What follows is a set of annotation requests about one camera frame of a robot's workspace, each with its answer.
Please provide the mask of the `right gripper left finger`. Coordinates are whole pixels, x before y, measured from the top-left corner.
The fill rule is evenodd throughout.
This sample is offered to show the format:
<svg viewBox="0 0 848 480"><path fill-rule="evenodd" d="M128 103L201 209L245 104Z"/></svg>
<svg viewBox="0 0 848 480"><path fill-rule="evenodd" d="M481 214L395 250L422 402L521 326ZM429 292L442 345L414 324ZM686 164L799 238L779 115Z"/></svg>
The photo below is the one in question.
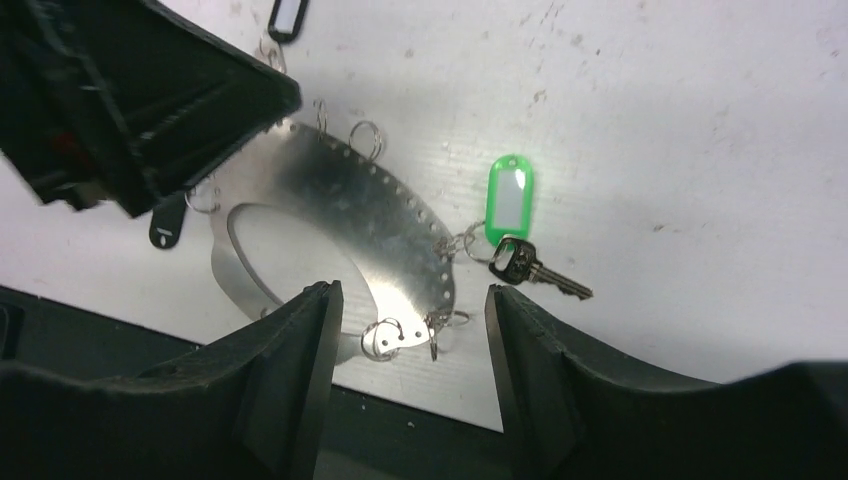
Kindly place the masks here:
<svg viewBox="0 0 848 480"><path fill-rule="evenodd" d="M82 380L16 357L1 306L5 479L310 479L343 291L319 282L233 334L133 376Z"/></svg>

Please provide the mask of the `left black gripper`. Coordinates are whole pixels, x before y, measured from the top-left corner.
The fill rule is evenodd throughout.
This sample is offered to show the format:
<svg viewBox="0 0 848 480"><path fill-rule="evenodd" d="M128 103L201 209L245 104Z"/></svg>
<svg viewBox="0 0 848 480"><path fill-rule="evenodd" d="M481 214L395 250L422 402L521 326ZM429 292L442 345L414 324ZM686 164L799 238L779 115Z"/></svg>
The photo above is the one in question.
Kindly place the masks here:
<svg viewBox="0 0 848 480"><path fill-rule="evenodd" d="M44 204L137 217L301 104L295 80L160 2L1 4L1 151Z"/></svg>

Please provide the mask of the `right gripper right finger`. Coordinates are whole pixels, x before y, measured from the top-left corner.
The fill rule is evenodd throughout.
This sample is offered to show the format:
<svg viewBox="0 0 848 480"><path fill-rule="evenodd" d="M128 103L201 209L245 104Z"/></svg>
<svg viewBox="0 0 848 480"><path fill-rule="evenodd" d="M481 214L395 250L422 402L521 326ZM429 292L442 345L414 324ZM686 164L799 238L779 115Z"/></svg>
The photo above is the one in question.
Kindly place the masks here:
<svg viewBox="0 0 848 480"><path fill-rule="evenodd" d="M516 479L843 479L847 365L729 384L675 373L491 286L485 323Z"/></svg>

